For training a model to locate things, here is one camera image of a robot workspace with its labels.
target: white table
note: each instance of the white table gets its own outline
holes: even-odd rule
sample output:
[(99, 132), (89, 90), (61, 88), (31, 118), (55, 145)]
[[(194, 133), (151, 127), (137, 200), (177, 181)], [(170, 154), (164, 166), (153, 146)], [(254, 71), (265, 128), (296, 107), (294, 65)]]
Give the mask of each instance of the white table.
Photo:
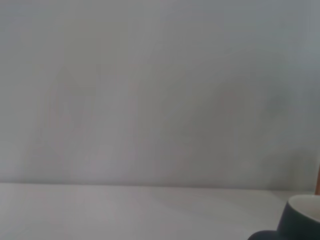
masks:
[(247, 240), (297, 192), (0, 184), (1, 240)]

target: mug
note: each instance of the mug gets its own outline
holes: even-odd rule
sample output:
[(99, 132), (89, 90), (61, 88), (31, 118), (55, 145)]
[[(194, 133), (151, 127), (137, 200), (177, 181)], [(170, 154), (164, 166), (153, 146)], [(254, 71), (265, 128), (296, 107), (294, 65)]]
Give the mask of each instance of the mug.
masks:
[(320, 240), (320, 196), (289, 198), (276, 231), (258, 231), (248, 240)]

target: cup rim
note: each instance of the cup rim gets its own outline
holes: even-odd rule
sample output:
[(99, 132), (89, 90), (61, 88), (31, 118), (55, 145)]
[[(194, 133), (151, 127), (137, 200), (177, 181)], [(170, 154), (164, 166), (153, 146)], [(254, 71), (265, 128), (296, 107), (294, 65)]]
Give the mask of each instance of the cup rim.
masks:
[(289, 199), (288, 199), (288, 204), (290, 205), (290, 207), (292, 209), (294, 209), (295, 211), (297, 211), (298, 213), (302, 214), (303, 216), (307, 217), (308, 219), (311, 219), (311, 220), (314, 220), (316, 221), (317, 223), (320, 224), (320, 218), (315, 218), (313, 216), (310, 216), (309, 214), (303, 212), (302, 210), (299, 209), (299, 207), (297, 206), (294, 206), (294, 203), (293, 201), (296, 200), (296, 199), (317, 199), (317, 203), (319, 204), (320, 206), (320, 195), (312, 195), (312, 194), (299, 194), (299, 195), (294, 195), (294, 196), (291, 196)]

